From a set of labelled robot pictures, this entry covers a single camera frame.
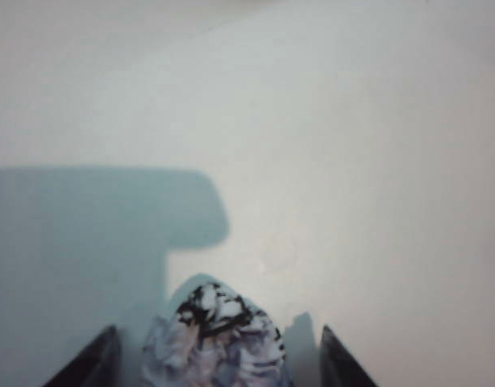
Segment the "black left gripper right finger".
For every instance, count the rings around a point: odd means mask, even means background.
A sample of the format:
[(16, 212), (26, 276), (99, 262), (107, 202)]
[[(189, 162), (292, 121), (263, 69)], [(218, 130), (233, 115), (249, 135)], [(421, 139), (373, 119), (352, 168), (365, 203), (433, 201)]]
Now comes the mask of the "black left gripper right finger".
[(319, 363), (321, 386), (377, 387), (328, 325), (322, 329)]

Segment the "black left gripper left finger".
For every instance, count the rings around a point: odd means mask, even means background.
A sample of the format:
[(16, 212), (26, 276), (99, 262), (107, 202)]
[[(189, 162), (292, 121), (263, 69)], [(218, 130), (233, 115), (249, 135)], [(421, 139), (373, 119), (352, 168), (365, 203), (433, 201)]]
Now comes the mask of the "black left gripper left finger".
[(114, 325), (105, 327), (44, 386), (115, 386), (122, 348)]

